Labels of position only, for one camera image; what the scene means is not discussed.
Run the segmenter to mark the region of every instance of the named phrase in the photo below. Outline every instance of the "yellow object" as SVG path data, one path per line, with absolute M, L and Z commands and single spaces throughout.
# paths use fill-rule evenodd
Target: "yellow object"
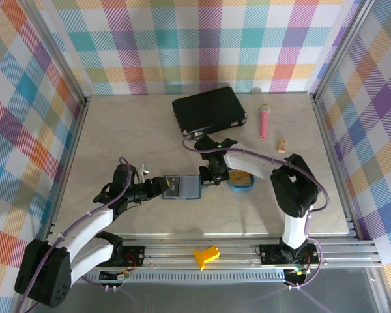
M 204 270 L 204 265 L 206 265 L 206 263 L 217 259 L 219 255 L 220 252 L 217 246 L 212 246 L 211 248 L 208 248 L 207 250 L 204 250 L 202 252 L 194 251 L 194 257 L 197 261 L 200 271 Z
M 252 178 L 249 173 L 245 171 L 230 170 L 229 171 L 230 182 L 233 186 L 251 186 Z

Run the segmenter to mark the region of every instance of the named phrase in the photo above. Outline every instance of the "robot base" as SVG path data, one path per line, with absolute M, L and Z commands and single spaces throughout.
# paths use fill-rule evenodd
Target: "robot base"
M 307 265 L 318 264 L 319 257 L 316 246 L 311 243 L 304 242 L 298 249 L 292 249 L 285 245 L 282 240 L 278 245 L 259 245 L 259 255 L 262 265 Z

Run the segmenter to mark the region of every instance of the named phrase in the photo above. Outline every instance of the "yellow plastic block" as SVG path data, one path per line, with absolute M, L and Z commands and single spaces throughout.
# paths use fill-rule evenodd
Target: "yellow plastic block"
M 197 261 L 197 264 L 200 268 L 200 271 L 204 270 L 204 265 L 206 265 L 208 262 L 215 260 L 219 257 L 220 252 L 217 246 L 212 246 L 211 248 L 208 248 L 207 250 L 204 250 L 202 252 L 200 251 L 194 251 L 194 257 Z

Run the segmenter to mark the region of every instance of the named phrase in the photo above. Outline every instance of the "black case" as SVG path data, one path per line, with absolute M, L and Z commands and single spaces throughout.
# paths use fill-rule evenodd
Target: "black case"
M 242 126 L 248 118 L 231 87 L 177 99 L 172 108 L 184 137 Z

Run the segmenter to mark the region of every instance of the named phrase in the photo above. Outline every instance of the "gray floor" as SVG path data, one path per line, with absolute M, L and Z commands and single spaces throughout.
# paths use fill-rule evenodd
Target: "gray floor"
M 107 292 L 85 283 L 73 286 L 60 306 L 36 313 L 71 312 L 378 312 L 364 269 L 327 269 L 302 291 L 281 283 L 210 286 L 125 284 Z

